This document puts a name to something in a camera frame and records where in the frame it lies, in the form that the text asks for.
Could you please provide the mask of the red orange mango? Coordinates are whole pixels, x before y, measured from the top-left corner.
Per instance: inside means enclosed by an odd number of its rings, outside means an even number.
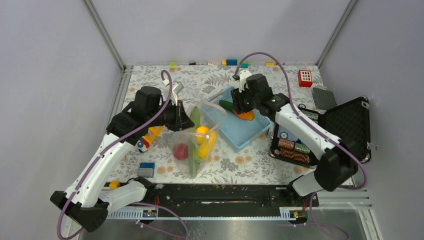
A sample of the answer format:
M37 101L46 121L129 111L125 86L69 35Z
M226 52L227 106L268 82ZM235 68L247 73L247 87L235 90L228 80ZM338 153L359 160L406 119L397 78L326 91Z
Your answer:
M237 113L235 110L233 111L233 113L242 120L245 121L253 121L255 119L255 113L251 110L249 112L242 112L242 113Z

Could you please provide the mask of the dark green cucumber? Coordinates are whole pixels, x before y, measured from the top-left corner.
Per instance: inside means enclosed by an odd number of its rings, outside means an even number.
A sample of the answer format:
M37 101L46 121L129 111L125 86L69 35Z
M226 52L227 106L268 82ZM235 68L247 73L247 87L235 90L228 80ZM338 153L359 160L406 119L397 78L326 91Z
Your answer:
M231 113L233 113L233 112L234 112L234 109L233 109L233 103L232 103L232 102L227 101L227 100L220 100L218 103L219 103L219 105L220 105L223 109L225 109L225 110L227 110L227 111L229 111L229 112L231 112Z

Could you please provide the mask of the yellow lemon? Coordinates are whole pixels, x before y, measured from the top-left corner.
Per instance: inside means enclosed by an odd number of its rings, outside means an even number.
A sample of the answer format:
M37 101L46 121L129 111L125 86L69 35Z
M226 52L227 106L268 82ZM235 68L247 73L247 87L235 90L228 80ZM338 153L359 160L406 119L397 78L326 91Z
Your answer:
M199 134L207 135L210 129L207 126L200 125L196 128L195 132Z

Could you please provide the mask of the red apple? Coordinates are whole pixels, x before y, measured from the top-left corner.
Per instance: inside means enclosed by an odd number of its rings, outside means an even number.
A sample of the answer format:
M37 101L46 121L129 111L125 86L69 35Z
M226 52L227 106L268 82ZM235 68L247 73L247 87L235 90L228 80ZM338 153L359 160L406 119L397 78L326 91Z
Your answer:
M172 154L179 161L186 160L188 158L188 145L184 143L174 145Z

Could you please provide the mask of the clear pink zip top bag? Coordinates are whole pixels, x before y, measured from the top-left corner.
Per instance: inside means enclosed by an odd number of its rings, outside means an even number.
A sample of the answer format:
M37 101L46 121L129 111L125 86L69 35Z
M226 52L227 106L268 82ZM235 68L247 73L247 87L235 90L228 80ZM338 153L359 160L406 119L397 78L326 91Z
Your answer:
M190 113L193 110L194 106L197 106L198 109L199 109L199 112L200 112L200 126L206 126L206 127L208 127L209 128L209 132L208 132L207 135L202 134L202 133L196 133L196 131L194 131L195 130L195 127L192 127L192 128L189 128L189 129L186 129L186 130L183 130L183 131L178 131L178 132L174 133L173 136L171 137L170 143L169 143L169 147L170 147L171 153L173 153L172 150L173 150L174 145L177 145L177 144L186 144L186 145L188 145L188 150L189 150L189 141L191 140L191 137L195 137L195 139L196 139L195 145L196 145L196 147L198 149L200 147L200 144L204 140L207 140L209 138L209 134L212 131L216 131L216 133L217 133L217 139L218 139L219 130L220 130L219 127L220 127L221 123L224 121L224 119L227 116L226 111L221 106L218 106L218 105L213 104L211 102L207 102L205 100L201 100L196 105L193 105L193 106L189 107L188 110L186 110L186 113L187 113L187 115L189 117L190 117ZM222 113L219 114L219 116L220 116L219 117L220 118L219 123L213 123L211 120L207 120L206 117L204 116L204 113L205 113L204 110L208 110L208 109L212 109L212 108L216 108L216 109L218 109L218 110L220 110L222 112ZM209 156L207 158L202 158L200 160L200 162L199 162L200 163L200 166L199 166L198 173L200 171L200 168L210 158L210 155L211 155L212 151L214 150L214 148L215 148L215 146L217 144L217 139L216 139L215 145L214 145L213 149L211 150ZM189 153L188 153L188 158L187 159L185 159L185 160L177 160L177 159L175 159L175 160L176 160L176 163L177 163L178 167L181 168L181 171L183 172L183 174L186 177L188 177L188 178L194 179L194 178L192 178L190 176Z

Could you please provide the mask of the yellow corn cob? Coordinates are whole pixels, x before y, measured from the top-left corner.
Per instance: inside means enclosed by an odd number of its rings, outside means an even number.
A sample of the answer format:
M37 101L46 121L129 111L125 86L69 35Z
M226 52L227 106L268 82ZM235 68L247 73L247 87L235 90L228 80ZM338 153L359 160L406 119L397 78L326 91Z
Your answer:
M214 148L217 140L217 132L213 130L208 136L209 138L204 140L198 149L198 155L201 159L206 159Z

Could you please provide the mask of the green apple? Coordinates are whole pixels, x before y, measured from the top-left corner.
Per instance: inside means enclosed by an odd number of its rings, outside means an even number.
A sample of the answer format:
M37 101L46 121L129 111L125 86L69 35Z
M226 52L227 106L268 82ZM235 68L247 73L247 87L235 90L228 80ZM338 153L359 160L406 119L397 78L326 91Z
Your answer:
M199 149L197 148L197 147L195 147L194 149L193 149L193 159L196 161L196 162L200 162L201 161L201 157L199 156Z

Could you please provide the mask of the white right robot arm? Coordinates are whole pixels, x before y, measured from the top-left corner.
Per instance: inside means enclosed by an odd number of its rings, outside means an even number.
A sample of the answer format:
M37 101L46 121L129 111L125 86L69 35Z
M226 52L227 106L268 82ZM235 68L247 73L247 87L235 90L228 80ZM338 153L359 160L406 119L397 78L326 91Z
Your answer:
M232 107L238 114L259 110L304 142L318 160L314 171L290 183L292 189L287 191L286 198L291 205L301 205L313 192L332 192L358 172L358 160L349 151L353 141L342 140L327 132L302 113L285 94L273 93L263 74L243 70L233 78L239 82L238 88L231 92Z

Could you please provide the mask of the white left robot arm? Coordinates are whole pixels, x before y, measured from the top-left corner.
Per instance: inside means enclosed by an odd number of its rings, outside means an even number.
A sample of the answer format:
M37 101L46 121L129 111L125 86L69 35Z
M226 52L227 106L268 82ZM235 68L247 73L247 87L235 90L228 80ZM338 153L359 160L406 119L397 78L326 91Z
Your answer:
M134 180L103 192L102 189L121 159L133 149L149 128L165 126L179 132L195 124L187 115L182 100L171 90L143 86L135 99L116 114L106 128L101 144L84 171L65 191L55 191L50 201L63 214L87 232L97 230L113 213L134 202L152 204L155 192L146 180Z

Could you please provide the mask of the light blue plastic basket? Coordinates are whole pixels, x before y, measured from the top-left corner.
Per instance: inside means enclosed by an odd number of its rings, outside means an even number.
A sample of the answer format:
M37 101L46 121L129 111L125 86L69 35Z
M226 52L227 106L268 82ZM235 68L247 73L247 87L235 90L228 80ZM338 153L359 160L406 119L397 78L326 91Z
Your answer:
M224 88L217 94L206 98L207 102L210 102L215 105L219 105L219 101L228 101L233 102L231 91L235 89L233 86ZM237 117L234 113L226 110L226 117L219 127L219 135L225 140L225 142L230 146L230 148L238 153L250 143L252 143L257 137L261 134L266 134L269 128L273 127L273 122L261 115L257 109L253 110L254 119L252 121L243 120ZM219 123L220 118L219 114L222 114L222 111L212 108L203 110L206 120L210 120L213 123Z

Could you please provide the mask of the grey building block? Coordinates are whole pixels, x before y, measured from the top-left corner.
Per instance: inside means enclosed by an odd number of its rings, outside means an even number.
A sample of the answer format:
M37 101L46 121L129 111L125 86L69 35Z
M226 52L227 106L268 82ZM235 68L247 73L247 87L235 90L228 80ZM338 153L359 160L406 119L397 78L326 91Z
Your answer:
M136 175L138 177L143 177L143 178L153 178L154 177L154 173L155 173L154 168L140 167L140 168L138 168Z

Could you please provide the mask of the brown patterned roll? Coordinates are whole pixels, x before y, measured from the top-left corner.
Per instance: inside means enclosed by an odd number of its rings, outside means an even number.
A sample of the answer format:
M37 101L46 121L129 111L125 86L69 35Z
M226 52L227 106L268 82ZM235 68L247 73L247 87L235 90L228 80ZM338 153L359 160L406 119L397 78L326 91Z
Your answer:
M294 151L295 143L295 141L280 138L275 150L276 154L296 164L310 164L309 154L302 154L300 152Z

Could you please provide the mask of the small yellow toy piece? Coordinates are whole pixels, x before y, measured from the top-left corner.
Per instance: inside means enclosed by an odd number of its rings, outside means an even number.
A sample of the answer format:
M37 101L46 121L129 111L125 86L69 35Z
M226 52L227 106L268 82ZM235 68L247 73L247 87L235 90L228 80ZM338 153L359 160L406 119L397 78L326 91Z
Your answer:
M117 189L121 186L121 182L119 180L113 180L109 183L108 187L111 190Z

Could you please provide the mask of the blue block at wall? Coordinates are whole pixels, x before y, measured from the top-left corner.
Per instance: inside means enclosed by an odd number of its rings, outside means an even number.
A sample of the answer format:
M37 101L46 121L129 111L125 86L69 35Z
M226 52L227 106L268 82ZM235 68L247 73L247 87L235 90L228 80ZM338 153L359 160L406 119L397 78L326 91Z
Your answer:
M239 64L237 59L226 59L225 63L227 66L237 66Z

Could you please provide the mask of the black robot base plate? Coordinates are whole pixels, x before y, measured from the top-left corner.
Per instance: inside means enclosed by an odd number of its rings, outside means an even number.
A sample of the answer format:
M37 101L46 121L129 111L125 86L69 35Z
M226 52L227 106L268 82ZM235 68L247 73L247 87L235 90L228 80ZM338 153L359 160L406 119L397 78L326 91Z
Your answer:
M287 185L157 184L142 200L181 218L279 217L280 211L319 206L316 196L297 196Z

